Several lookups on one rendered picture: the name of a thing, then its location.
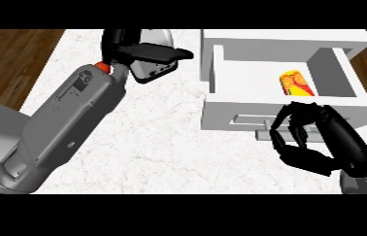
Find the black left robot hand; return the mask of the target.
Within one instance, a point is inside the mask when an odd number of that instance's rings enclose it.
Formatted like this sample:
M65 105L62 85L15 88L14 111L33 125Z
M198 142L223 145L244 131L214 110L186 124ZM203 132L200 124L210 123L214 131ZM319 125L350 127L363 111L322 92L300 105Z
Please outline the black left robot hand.
M118 62L126 65L139 60L158 64L194 59L194 53L185 49L141 42L141 29L105 29L102 34L102 61L111 65Z

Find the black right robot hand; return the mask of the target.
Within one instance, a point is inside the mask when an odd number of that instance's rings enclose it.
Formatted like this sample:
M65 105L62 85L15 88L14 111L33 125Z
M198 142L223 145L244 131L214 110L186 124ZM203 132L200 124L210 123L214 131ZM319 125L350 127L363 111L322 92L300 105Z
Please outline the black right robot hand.
M297 147L287 143L279 132L287 118ZM312 123L317 126L332 157L307 147L304 126ZM367 143L331 105L300 102L285 105L272 124L270 136L281 160L291 167L325 176L331 176L335 170L344 170L350 177L367 178Z

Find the white drawer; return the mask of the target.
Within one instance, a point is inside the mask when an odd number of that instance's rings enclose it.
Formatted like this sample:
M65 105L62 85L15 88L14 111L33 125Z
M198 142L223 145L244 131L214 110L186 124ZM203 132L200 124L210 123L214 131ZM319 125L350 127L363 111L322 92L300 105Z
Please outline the white drawer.
M214 46L214 92L257 96L287 96L281 75L298 70L315 91L315 96L362 97L362 82L344 49L320 48L306 62L239 61L226 59L223 46Z
M354 128L367 125L367 98L331 96L257 96L210 93L204 101L201 128L204 130L250 131L233 125L236 115L278 116L292 101L331 105Z

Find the white drawer front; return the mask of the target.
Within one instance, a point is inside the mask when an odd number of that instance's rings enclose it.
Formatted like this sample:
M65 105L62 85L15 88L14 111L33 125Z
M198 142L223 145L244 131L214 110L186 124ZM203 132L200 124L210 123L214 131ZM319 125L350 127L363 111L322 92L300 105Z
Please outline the white drawer front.
M236 115L278 116L292 101L331 105L354 128L367 125L367 98L331 96L257 96L210 93L204 101L201 128L204 130L250 131L233 125Z

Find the yellow and orange can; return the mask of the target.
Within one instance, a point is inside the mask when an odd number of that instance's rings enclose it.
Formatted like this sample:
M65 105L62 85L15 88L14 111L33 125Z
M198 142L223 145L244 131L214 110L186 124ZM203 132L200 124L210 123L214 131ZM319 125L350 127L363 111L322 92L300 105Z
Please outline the yellow and orange can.
M281 75L281 84L287 96L315 96L315 91L298 70Z

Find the white cabinet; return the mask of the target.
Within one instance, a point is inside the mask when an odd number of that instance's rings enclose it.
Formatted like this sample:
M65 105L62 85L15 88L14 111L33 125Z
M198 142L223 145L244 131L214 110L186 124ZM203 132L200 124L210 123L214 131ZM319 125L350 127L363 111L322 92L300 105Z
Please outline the white cabinet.
M214 46L226 59L306 62L320 48L341 48L351 59L367 48L365 29L203 29L201 80L210 79Z

